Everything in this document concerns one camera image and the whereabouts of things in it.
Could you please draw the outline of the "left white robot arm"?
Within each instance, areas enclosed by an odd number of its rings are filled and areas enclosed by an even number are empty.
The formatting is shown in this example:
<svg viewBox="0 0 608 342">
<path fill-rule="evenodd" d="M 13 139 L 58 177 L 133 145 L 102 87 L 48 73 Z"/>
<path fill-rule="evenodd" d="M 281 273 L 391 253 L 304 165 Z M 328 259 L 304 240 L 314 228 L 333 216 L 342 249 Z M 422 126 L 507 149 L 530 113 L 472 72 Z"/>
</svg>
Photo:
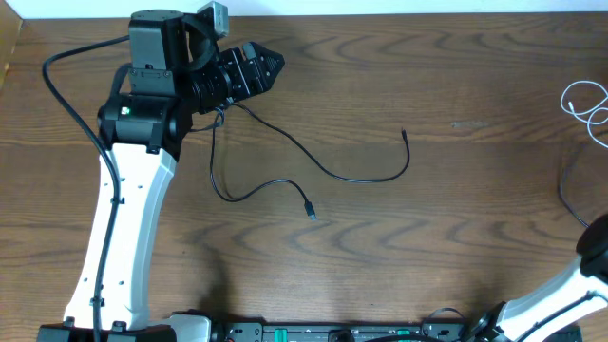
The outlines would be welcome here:
<svg viewBox="0 0 608 342">
<path fill-rule="evenodd" d="M 115 73 L 89 137 L 100 187 L 85 264 L 63 320 L 42 341 L 218 341 L 219 324 L 194 311 L 150 318 L 148 281 L 162 203 L 195 114 L 268 91 L 283 57 L 250 42 L 220 50 L 228 9 L 135 12 L 131 60 Z"/>
</svg>

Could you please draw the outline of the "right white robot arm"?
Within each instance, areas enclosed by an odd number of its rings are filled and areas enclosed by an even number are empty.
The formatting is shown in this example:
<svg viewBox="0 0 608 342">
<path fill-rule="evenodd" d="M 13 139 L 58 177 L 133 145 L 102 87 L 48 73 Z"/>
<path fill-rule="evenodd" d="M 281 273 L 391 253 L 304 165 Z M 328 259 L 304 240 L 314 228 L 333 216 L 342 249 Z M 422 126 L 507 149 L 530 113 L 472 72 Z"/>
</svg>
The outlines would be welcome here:
<svg viewBox="0 0 608 342">
<path fill-rule="evenodd" d="M 502 302 L 472 324 L 465 341 L 543 341 L 607 307 L 607 217 L 580 236 L 577 257 L 534 292 Z"/>
</svg>

